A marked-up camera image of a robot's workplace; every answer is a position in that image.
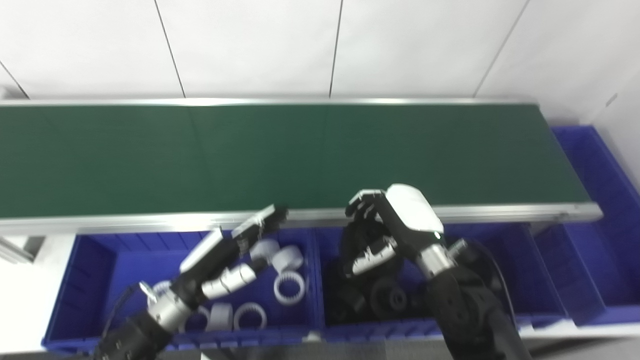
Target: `white ceramic tile wall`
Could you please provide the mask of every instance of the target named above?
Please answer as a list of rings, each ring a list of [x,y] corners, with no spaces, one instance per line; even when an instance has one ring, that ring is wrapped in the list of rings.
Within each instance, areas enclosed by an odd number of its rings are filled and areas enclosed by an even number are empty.
[[[340,0],[158,0],[187,97],[327,96]]]
[[[182,97],[153,0],[0,1],[0,60],[32,99]]]
[[[15,81],[9,76],[9,73],[0,65],[0,99],[5,96],[15,97],[21,93]]]
[[[524,0],[344,0],[333,96],[473,96]]]
[[[247,97],[328,95],[340,2],[158,0],[186,95]],[[482,83],[479,97],[590,121],[640,69],[635,0],[342,4],[334,97],[466,97]],[[32,99],[182,96],[154,0],[2,0],[0,61]],[[0,69],[7,84],[19,94]]]
[[[640,192],[640,72],[593,124]]]
[[[531,0],[478,96],[531,96],[590,119],[640,69],[640,1]]]

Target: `blue plastic bin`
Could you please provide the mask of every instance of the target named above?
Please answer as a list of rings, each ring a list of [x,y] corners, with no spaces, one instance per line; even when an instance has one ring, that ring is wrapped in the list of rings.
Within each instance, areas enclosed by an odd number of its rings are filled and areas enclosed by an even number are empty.
[[[525,225],[447,225],[445,233],[475,238],[489,248],[504,274],[519,324],[541,327],[566,317],[541,256]],[[342,228],[316,229],[316,238],[320,244],[321,274],[325,274],[326,267],[338,258],[341,235]],[[411,291],[424,282],[424,277],[414,264],[405,261],[398,281],[405,290]],[[322,305],[321,318],[324,321]],[[324,326],[323,338],[326,341],[359,342],[423,338],[439,333],[440,330],[434,319],[416,318]]]
[[[78,236],[62,280],[58,299],[42,345],[62,352],[91,352],[117,298],[140,280],[155,284],[171,279],[180,262],[206,233],[143,233]],[[280,305],[273,294],[277,273],[269,267],[259,278],[239,291],[220,298],[234,310],[245,302],[257,302],[266,311],[263,330],[189,332],[197,321],[187,323],[185,334],[176,336],[171,349],[236,347],[299,343],[320,327],[316,288],[317,249],[311,229],[284,229],[272,238],[281,246],[296,245],[305,257],[298,272],[307,280],[305,299],[294,306]],[[248,261],[248,255],[240,261]],[[146,298],[137,292],[118,312],[113,326],[146,308]]]
[[[561,300],[578,325],[640,322],[640,196],[593,127],[553,132],[604,213],[536,237]]]

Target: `cable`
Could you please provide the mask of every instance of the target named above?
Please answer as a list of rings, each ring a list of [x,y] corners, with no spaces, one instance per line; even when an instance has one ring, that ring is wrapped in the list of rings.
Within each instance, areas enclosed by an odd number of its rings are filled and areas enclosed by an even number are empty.
[[[500,270],[500,267],[498,266],[498,262],[496,262],[495,258],[493,257],[493,255],[491,254],[489,249],[487,249],[479,241],[473,241],[473,242],[469,242],[468,241],[468,243],[472,243],[473,246],[475,246],[476,249],[482,253],[482,255],[484,255],[487,259],[489,259],[489,261],[493,265],[493,268],[494,268],[495,272],[498,274],[498,277],[500,278],[500,283],[502,285],[502,289],[504,290],[504,297],[507,300],[507,305],[509,307],[509,315],[511,316],[511,321],[513,322],[513,326],[515,326],[516,329],[517,329],[518,328],[518,324],[516,323],[516,313],[515,313],[515,310],[513,309],[513,303],[511,302],[511,295],[509,295],[509,289],[507,288],[507,283],[504,281],[504,276],[502,276],[502,271]]]
[[[113,321],[116,314],[118,313],[118,310],[120,310],[120,308],[127,302],[127,300],[129,300],[129,297],[131,297],[131,295],[133,295],[133,293],[136,292],[137,288],[138,288],[137,282],[135,284],[131,284],[127,286],[127,288],[123,290],[120,296],[118,297],[118,300],[116,300],[116,303],[113,304],[113,309],[111,309],[111,312],[107,317],[107,322],[104,324],[104,329],[102,330],[102,339],[104,339],[107,336],[107,332],[109,332],[109,328],[111,327],[111,322]]]

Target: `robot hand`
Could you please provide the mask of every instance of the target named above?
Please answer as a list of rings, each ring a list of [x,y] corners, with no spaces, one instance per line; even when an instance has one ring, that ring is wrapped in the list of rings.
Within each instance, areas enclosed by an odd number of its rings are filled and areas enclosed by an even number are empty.
[[[349,201],[345,214],[354,221],[380,218],[391,236],[372,244],[349,269],[346,276],[358,275],[399,254],[413,261],[427,279],[456,266],[445,247],[440,219],[420,190],[393,184],[386,191],[360,190]]]
[[[250,217],[225,237],[211,231],[180,264],[180,274],[148,309],[108,332],[93,353],[99,360],[153,360],[198,306],[252,282],[266,268],[263,259],[229,270],[263,233],[278,229],[287,209],[270,205]]]
[[[386,191],[361,190],[345,214],[355,222],[379,217],[391,234],[347,264],[346,277],[403,256],[429,281],[426,303],[454,360],[531,360],[500,300],[477,274],[450,257],[442,222],[418,189],[393,184]]]

